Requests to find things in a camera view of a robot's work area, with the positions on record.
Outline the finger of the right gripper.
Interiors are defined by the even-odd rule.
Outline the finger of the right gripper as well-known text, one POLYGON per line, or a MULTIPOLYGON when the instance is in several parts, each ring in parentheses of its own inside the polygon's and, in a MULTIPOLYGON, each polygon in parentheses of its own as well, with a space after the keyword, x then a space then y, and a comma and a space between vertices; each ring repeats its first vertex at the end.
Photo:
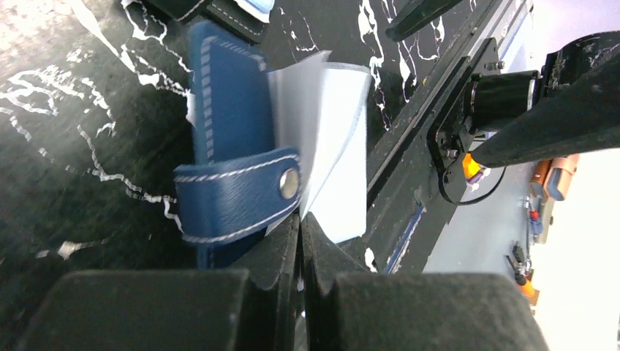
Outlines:
POLYGON ((451 10, 461 0, 409 1, 385 29, 386 36, 400 42, 451 10))
POLYGON ((499 130, 472 152, 504 167, 619 147, 619 50, 554 97, 499 130))

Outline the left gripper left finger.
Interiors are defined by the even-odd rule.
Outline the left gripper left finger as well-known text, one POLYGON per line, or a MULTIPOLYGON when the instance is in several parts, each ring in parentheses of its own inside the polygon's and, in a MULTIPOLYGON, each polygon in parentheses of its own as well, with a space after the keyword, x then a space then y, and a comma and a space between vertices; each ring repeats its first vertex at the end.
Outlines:
POLYGON ((76 271, 45 297, 19 350, 292 350, 300 218, 226 269, 76 271))

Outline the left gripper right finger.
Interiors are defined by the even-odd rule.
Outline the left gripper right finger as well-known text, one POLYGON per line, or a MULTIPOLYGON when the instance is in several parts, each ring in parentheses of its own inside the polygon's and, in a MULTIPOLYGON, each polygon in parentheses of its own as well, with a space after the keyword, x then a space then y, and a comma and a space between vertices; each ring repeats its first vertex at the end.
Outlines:
POLYGON ((546 350, 513 283, 489 273, 372 273, 300 224, 310 350, 546 350))

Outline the navy blue card holder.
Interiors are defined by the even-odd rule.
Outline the navy blue card holder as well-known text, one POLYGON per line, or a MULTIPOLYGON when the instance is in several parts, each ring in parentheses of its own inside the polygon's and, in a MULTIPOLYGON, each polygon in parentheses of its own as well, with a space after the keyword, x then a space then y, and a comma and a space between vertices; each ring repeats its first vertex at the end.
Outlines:
POLYGON ((216 24, 190 28, 194 163, 174 182, 199 268, 229 265, 292 212, 336 244, 365 233, 370 70, 329 56, 271 69, 216 24))

